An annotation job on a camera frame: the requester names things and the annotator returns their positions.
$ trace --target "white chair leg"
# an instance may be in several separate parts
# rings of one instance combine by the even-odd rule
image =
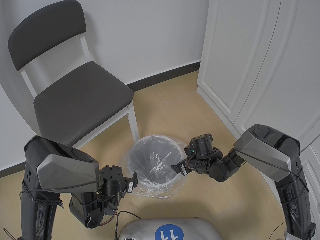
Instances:
[[[139,130],[138,130],[138,125],[137,125],[137,120],[136,120],[136,115],[134,113],[134,104],[131,102],[128,105],[129,113],[128,113],[128,119],[129,119],[129,124],[133,136],[134,142],[140,139],[139,136]]]

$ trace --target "floor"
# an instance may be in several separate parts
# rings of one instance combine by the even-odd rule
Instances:
[[[223,154],[232,148],[235,138],[197,93],[198,72],[189,73],[134,93],[134,108],[140,137],[163,134],[189,143],[199,134],[211,133],[213,145]],[[82,150],[97,159],[100,167],[117,165],[121,154],[134,143],[127,117],[91,140]],[[0,178],[0,224],[14,236],[21,235],[20,200],[23,172]],[[65,204],[70,194],[61,194]],[[142,218],[201,217],[209,220],[225,240],[268,240],[272,231],[284,222],[282,209],[261,174],[246,163],[226,182],[206,175],[190,173],[181,190],[169,199],[126,194],[120,210]],[[118,232],[134,218],[121,214]],[[53,240],[113,240],[115,220],[95,229],[85,228],[66,209],[57,208]],[[284,238],[285,224],[271,239]],[[9,239],[0,230],[0,239]]]

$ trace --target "plastic bag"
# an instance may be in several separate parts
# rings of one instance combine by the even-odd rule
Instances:
[[[124,176],[132,177],[137,172],[138,186],[132,193],[152,198],[170,198],[177,193],[187,177],[176,174],[170,165],[187,157],[183,150],[186,146],[164,135],[149,135],[134,143],[119,162]]]

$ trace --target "unitree logo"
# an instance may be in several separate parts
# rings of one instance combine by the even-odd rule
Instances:
[[[154,235],[155,240],[183,240],[183,231],[173,224],[159,227]]]

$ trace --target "black baseboard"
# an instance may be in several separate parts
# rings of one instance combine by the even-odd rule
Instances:
[[[4,170],[0,170],[0,178],[5,177],[10,174],[15,174],[17,172],[23,171],[25,166],[26,166],[26,162],[22,162],[20,164],[11,166],[11,167],[6,168]]]
[[[166,80],[176,78],[194,71],[199,70],[200,62],[195,62],[186,66],[181,66],[160,74],[155,74],[150,77],[138,80],[136,82],[132,82],[130,84],[127,84],[128,87],[131,88],[131,90],[138,91],[143,88],[164,82]]]
[[[138,80],[136,82],[132,82],[130,84],[127,84],[128,87],[131,88],[131,90],[138,91],[141,90],[143,88],[164,82],[166,80],[172,79],[172,78],[176,78],[194,71],[199,70],[200,67],[200,62],[195,62],[186,66],[181,66],[160,74],[155,74],[152,75],[150,77]],[[22,162],[20,164],[14,165],[12,167],[9,167],[7,169],[4,170],[0,170],[0,178],[1,177],[5,177],[7,175],[10,174],[14,174],[17,173],[19,171],[23,171],[24,168],[26,166],[26,162]]]

